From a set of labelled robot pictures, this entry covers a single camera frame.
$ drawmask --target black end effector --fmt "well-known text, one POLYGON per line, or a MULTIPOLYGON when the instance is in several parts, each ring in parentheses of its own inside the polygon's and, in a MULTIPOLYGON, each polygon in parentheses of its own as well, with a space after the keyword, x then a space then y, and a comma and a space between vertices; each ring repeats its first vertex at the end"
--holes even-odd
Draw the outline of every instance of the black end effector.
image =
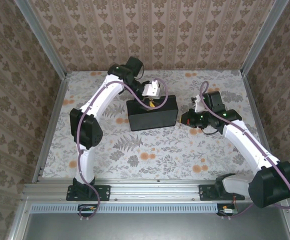
MULTIPOLYGON (((213 91, 203 94, 203 100, 214 113, 228 121, 242 120, 242 117, 233 109, 225 109, 221 94, 219 91, 213 91)), ((189 109, 180 119, 180 123, 190 126, 191 128, 205 129, 207 126, 212 126, 223 134, 223 128, 227 123, 213 116, 209 111, 195 112, 194 109, 189 109)))
POLYGON ((143 63, 136 57, 131 56, 126 64, 112 65, 107 74, 108 75, 115 75, 119 79, 123 80, 125 84, 127 84, 134 93, 140 98, 144 91, 145 84, 148 84, 149 81, 140 83, 139 81, 135 80, 135 77, 139 74, 140 70, 143 67, 143 63))
MULTIPOLYGON (((276 166, 290 184, 290 163, 279 162, 276 166)), ((256 173, 249 184, 248 193, 253 203, 259 208, 290 198, 290 190, 273 167, 264 167, 256 173)))
MULTIPOLYGON (((82 110, 75 108, 73 108, 69 114, 70 132, 74 137, 75 143, 77 143, 77 128, 82 115, 82 110)), ((96 147, 102 140, 102 137, 103 131, 97 119, 94 115, 86 115, 81 123, 79 143, 88 150, 91 147, 96 147)))

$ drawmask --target black rectangular box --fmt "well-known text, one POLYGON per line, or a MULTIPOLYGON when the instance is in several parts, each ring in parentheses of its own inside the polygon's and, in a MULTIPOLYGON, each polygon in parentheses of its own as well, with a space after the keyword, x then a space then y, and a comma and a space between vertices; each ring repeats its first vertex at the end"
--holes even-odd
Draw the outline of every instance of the black rectangular box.
MULTIPOLYGON (((164 101, 165 96, 156 99, 158 106, 164 101)), ((140 131, 175 126, 179 108, 176 103, 176 96, 169 95, 167 102, 159 109, 146 110, 136 100, 126 102, 130 129, 140 131)))

